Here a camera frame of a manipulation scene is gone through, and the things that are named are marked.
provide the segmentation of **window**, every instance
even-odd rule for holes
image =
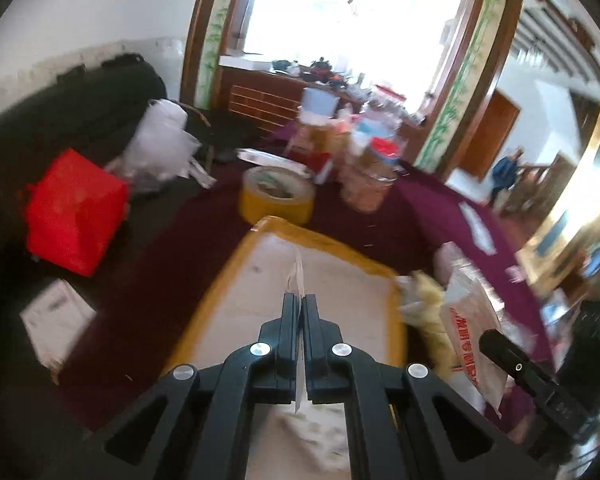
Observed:
[[[365,73],[416,111],[435,76],[461,0],[254,0],[244,50],[336,72]]]

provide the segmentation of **tape roll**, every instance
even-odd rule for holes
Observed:
[[[244,172],[240,215],[252,225],[265,216],[279,216],[304,225],[314,210],[314,184],[285,168],[251,168]]]

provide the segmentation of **printed plastic bag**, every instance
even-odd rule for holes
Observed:
[[[502,332],[500,321],[484,287],[461,269],[451,276],[440,318],[464,373],[496,413],[507,384],[507,373],[480,352],[485,330]]]
[[[464,253],[453,242],[448,242],[440,247],[434,256],[434,270],[436,279],[439,283],[446,285],[449,278],[456,270],[477,280],[484,289],[487,298],[493,307],[498,321],[502,328],[502,333],[507,336],[515,345],[519,346],[526,354],[531,354],[536,347],[536,335],[527,327],[513,321],[504,310],[504,301],[496,293],[480,270],[464,256]]]
[[[160,184],[189,169],[200,142],[183,130],[187,113],[166,99],[151,101],[122,155],[118,176],[132,192],[156,191]]]

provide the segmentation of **red carpet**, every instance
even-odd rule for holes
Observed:
[[[88,428],[101,427],[155,381],[198,301],[248,232],[237,199],[242,172],[249,166],[218,168],[216,186],[187,202],[138,259],[128,280],[112,284],[60,377],[64,400]],[[482,268],[511,315],[544,334],[538,302],[528,287],[512,285],[504,276],[514,258],[490,212],[476,206],[498,248],[497,256],[487,261],[473,246],[458,209],[464,199],[431,176],[411,170],[373,215],[348,208],[339,192],[338,184],[319,187],[309,229],[401,274],[417,269],[432,273],[434,250],[454,240]],[[535,357],[549,356],[543,335]],[[522,396],[517,392],[506,401],[511,405],[502,409],[504,429],[527,412],[528,399]]]

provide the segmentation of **doorway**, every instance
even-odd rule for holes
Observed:
[[[495,90],[459,167],[479,180],[484,179],[519,113],[516,104]]]

